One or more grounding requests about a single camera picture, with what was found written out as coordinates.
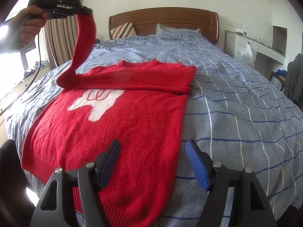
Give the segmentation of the person's left hand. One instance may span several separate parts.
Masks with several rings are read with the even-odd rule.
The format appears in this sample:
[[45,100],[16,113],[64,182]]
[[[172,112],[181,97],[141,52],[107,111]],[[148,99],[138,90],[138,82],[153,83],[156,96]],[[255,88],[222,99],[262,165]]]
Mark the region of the person's left hand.
[[[18,25],[27,15],[37,15],[38,18],[28,20],[25,26],[22,26],[17,30]],[[45,26],[48,19],[48,13],[44,12],[40,7],[32,5],[20,10],[17,16],[12,20],[9,32],[17,31],[17,34],[20,36],[20,40],[22,41],[22,45],[27,46],[34,41],[35,36],[40,33],[40,30]]]

